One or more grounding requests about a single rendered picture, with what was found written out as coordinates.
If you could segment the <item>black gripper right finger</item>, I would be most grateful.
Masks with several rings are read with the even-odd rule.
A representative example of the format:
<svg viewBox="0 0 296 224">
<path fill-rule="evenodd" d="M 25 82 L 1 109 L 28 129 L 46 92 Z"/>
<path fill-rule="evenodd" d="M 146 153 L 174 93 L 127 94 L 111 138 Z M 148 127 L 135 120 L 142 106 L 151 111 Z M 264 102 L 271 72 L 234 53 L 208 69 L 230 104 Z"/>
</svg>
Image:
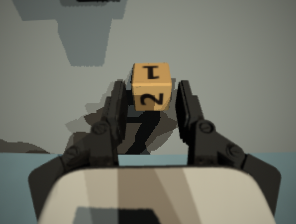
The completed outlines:
<svg viewBox="0 0 296 224">
<path fill-rule="evenodd" d="M 281 183 L 279 170 L 244 153 L 241 147 L 216 132 L 215 125 L 204 119 L 198 96 L 192 95 L 188 80 L 178 83 L 175 109 L 180 139 L 188 145 L 187 165 L 217 165 L 218 157 L 218 165 L 245 171 L 259 185 L 274 217 Z"/>
</svg>

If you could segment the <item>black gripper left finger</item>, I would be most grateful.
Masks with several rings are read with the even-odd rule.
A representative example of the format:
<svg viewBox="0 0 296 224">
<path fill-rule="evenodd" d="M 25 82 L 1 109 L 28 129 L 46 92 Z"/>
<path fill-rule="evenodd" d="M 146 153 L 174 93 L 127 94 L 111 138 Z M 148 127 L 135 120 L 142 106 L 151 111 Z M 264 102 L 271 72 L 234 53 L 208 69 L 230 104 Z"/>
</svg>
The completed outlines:
<svg viewBox="0 0 296 224">
<path fill-rule="evenodd" d="M 91 126 L 90 133 L 65 150 L 62 156 L 29 174 L 28 184 L 37 222 L 55 180 L 65 172 L 88 166 L 119 165 L 117 146 L 125 140 L 127 114 L 125 83 L 115 81 L 112 97 L 106 97 L 101 121 Z"/>
</svg>

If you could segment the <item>tan numbered cube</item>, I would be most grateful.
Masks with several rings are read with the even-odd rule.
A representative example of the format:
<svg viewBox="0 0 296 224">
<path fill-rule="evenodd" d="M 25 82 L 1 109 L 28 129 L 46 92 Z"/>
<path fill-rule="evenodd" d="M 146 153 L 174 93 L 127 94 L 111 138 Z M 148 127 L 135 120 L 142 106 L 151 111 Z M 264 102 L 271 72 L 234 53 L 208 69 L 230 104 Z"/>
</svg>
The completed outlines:
<svg viewBox="0 0 296 224">
<path fill-rule="evenodd" d="M 168 63 L 135 63 L 132 75 L 134 110 L 168 110 L 171 76 Z"/>
</svg>

